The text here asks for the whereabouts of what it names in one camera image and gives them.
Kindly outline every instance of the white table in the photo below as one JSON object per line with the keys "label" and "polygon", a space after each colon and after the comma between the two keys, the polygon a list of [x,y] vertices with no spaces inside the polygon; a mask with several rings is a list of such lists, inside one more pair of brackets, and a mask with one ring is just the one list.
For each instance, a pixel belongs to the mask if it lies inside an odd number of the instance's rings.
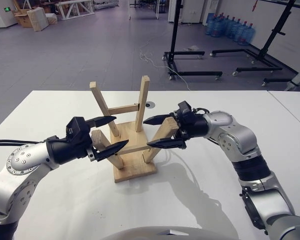
{"label": "white table", "polygon": [[[111,107],[138,101],[137,91],[108,91]],[[251,128],[264,158],[300,215],[300,123],[266,91],[150,91],[145,118],[169,113],[187,100],[192,107],[223,110]],[[40,141],[65,136],[73,116],[102,113],[89,91],[33,91],[0,125],[0,139]],[[117,123],[135,113],[118,115]],[[100,128],[107,137],[107,126]],[[151,139],[156,126],[145,125]],[[218,146],[191,139],[187,149],[162,150],[158,173],[114,183],[107,161],[77,159],[49,173],[19,222],[16,240],[97,240],[143,226],[205,228],[243,240],[267,240],[253,227],[239,197],[232,164]],[[0,170],[14,147],[0,147]]]}
{"label": "white table", "polygon": [[300,91],[270,91],[269,93],[300,121]]}

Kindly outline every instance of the white metal stand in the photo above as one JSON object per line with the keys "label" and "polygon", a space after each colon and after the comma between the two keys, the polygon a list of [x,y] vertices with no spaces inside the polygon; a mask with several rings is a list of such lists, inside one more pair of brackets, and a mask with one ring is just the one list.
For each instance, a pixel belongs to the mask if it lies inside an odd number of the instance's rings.
{"label": "white metal stand", "polygon": [[[67,5],[67,4],[70,5],[70,7],[69,7],[67,14],[65,15],[62,5]],[[82,14],[82,12],[81,13],[79,12],[78,4],[85,11],[84,14]],[[62,20],[75,19],[75,18],[80,18],[80,17],[95,14],[91,0],[62,1],[62,2],[57,3],[56,6],[58,7],[58,9],[62,15]],[[76,16],[70,16],[73,9],[74,9],[75,13],[77,14]]]}
{"label": "white metal stand", "polygon": [[[128,19],[131,19],[131,13],[130,13],[130,0],[128,2]],[[159,5],[160,5],[160,0],[156,1],[156,9],[155,9],[155,18],[159,19]]]}
{"label": "white metal stand", "polygon": [[29,0],[24,0],[22,9],[25,9],[26,4],[28,4],[29,9],[32,9]]}

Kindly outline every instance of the cardboard box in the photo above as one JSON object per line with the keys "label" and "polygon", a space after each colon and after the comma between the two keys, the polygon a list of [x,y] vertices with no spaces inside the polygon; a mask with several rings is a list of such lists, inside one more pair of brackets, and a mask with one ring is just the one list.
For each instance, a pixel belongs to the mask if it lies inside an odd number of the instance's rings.
{"label": "cardboard box", "polygon": [[49,25],[58,23],[58,17],[54,13],[46,13],[45,16],[48,19]]}
{"label": "cardboard box", "polygon": [[27,11],[29,10],[30,9],[20,9],[18,11],[12,11],[14,18],[16,19],[18,24],[24,28],[32,28],[32,24],[27,14]]}
{"label": "cardboard box", "polygon": [[30,10],[27,13],[34,31],[42,31],[49,26],[48,19],[42,7],[37,7],[36,9]]}

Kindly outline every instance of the blue water bottle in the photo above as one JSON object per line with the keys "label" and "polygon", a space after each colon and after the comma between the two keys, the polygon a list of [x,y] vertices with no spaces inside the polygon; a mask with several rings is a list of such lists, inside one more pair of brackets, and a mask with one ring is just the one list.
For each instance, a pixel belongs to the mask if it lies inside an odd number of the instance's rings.
{"label": "blue water bottle", "polygon": [[247,21],[244,21],[243,25],[239,26],[234,35],[233,41],[238,42],[244,30],[247,28]]}
{"label": "blue water bottle", "polygon": [[212,33],[216,19],[217,19],[217,15],[214,15],[213,18],[208,21],[208,26],[206,27],[206,31],[205,31],[206,35],[210,35]]}
{"label": "blue water bottle", "polygon": [[213,25],[211,37],[219,38],[222,35],[224,17],[219,18]]}
{"label": "blue water bottle", "polygon": [[252,28],[252,23],[250,24],[250,26],[248,27],[248,28],[246,28],[244,31],[243,31],[243,33],[242,33],[242,35],[241,35],[241,37],[239,38],[239,40],[238,40],[238,44],[239,45],[244,45],[244,46],[246,46],[246,45],[249,45],[250,43],[251,43],[251,40],[252,40],[252,38],[254,37],[254,35],[255,35],[255,30]]}
{"label": "blue water bottle", "polygon": [[225,34],[229,21],[230,21],[230,20],[229,20],[229,15],[228,15],[228,16],[226,16],[226,19],[224,19],[223,22],[222,22],[222,31],[221,31],[221,35],[224,35],[224,34]]}
{"label": "blue water bottle", "polygon": [[236,21],[235,24],[232,25],[232,28],[231,28],[231,31],[230,31],[230,34],[228,35],[228,38],[230,39],[234,39],[235,38],[235,35],[237,33],[237,29],[239,26],[241,26],[241,23],[240,23],[240,18]]}
{"label": "blue water bottle", "polygon": [[235,17],[233,17],[232,20],[229,21],[229,22],[227,23],[224,35],[226,35],[226,36],[229,36],[229,35],[230,35],[232,26],[233,26],[235,23],[236,23],[236,22],[235,22]]}

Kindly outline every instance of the black cable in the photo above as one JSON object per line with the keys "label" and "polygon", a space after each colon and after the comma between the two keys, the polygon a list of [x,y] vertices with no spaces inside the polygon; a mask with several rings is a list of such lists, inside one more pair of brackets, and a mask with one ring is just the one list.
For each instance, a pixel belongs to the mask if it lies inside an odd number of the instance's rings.
{"label": "black cable", "polygon": [[38,141],[22,141],[11,139],[0,139],[0,146],[17,146],[20,147],[25,144],[38,144]]}
{"label": "black cable", "polygon": [[0,146],[16,146],[16,147],[20,147],[25,145],[25,143],[0,143]]}
{"label": "black cable", "polygon": [[199,107],[196,109],[196,112],[199,112],[199,111],[204,111],[205,114],[209,114],[210,111],[208,109],[205,109],[205,108],[202,108],[202,107]]}
{"label": "black cable", "polygon": [[18,143],[18,144],[38,144],[38,141],[23,141],[23,140],[11,140],[11,139],[0,139],[0,143]]}
{"label": "black cable", "polygon": [[210,142],[212,142],[215,145],[219,146],[219,143],[217,143],[215,140],[213,140],[212,138],[207,138]]}

